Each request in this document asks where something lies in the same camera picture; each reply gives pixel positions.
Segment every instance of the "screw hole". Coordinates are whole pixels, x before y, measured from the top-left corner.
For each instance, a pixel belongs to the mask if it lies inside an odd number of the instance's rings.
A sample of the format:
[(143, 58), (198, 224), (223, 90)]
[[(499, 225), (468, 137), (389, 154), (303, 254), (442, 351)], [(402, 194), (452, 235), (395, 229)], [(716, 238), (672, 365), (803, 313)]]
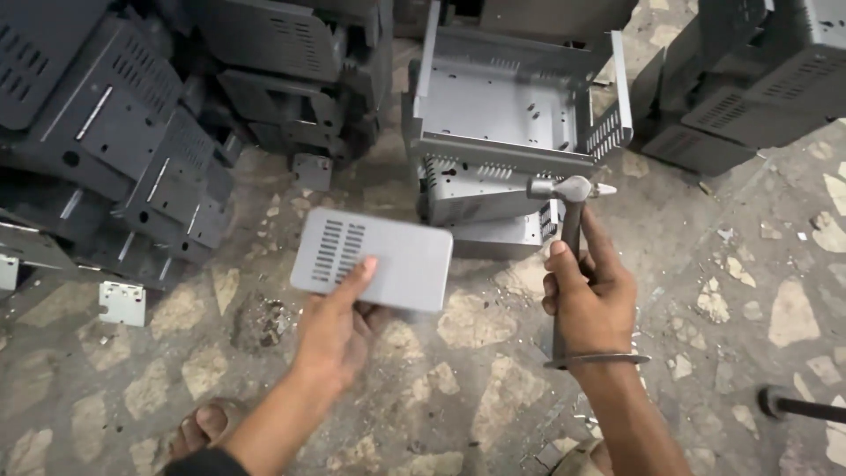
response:
[(76, 152), (67, 151), (62, 154), (62, 162), (68, 167), (76, 167), (80, 164), (80, 155)]

